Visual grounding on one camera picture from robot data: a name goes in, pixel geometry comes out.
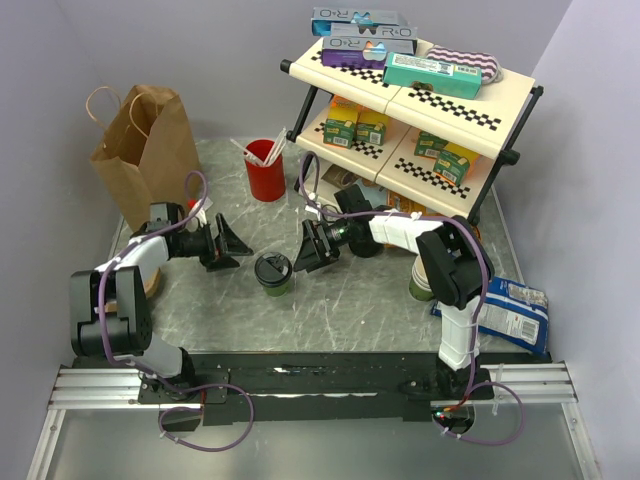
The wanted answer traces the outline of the cardboard cup carrier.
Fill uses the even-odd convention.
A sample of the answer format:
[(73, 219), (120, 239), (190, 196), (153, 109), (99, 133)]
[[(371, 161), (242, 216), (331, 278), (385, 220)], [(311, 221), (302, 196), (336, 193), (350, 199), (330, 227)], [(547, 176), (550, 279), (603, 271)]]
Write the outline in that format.
[(144, 282), (144, 293), (147, 298), (151, 298), (155, 295), (159, 288), (162, 279), (162, 272), (160, 269), (156, 269), (151, 276)]

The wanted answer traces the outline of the green paper coffee cup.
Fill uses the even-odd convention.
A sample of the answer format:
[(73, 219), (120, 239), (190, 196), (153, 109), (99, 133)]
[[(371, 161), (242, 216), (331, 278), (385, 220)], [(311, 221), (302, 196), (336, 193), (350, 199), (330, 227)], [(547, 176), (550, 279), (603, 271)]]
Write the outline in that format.
[(263, 290), (269, 296), (273, 298), (281, 297), (290, 291), (292, 285), (292, 280), (288, 279), (284, 282), (279, 282), (277, 284), (264, 284)]

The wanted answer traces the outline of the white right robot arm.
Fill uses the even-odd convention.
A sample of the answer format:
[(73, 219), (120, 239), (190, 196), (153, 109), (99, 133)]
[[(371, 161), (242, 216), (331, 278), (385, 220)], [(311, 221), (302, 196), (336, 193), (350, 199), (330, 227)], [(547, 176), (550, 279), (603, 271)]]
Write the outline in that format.
[(459, 216), (427, 218), (375, 209), (357, 185), (334, 197), (340, 211), (332, 222), (303, 222), (293, 269), (312, 272), (328, 266), (338, 260), (344, 245), (362, 258), (377, 255), (385, 245), (415, 254), (441, 308), (438, 356), (447, 367), (437, 373), (437, 387), (448, 398), (461, 397), (472, 384), (467, 367), (478, 354), (478, 317), (493, 276), (493, 266), (470, 225)]

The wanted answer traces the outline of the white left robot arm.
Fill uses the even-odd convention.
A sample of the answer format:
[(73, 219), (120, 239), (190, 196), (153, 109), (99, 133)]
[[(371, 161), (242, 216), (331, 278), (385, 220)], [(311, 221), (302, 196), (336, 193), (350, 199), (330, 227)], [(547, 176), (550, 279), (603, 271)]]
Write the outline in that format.
[(104, 358), (162, 379), (162, 390), (177, 402), (191, 399), (198, 387), (188, 352), (153, 333), (145, 283), (174, 258), (195, 258), (208, 272), (237, 268), (253, 250), (222, 214), (211, 231), (199, 208), (154, 203), (150, 218), (112, 259), (70, 278), (71, 346), (75, 355)]

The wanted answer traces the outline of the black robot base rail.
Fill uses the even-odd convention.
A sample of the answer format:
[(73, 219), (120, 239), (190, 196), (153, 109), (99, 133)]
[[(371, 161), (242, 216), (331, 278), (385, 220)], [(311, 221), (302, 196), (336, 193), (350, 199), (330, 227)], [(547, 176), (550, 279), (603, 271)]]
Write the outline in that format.
[(177, 391), (143, 379), (139, 402), (202, 407), (206, 426), (248, 419), (429, 422), (435, 403), (458, 402), (468, 381), (425, 352), (195, 353), (188, 370)]

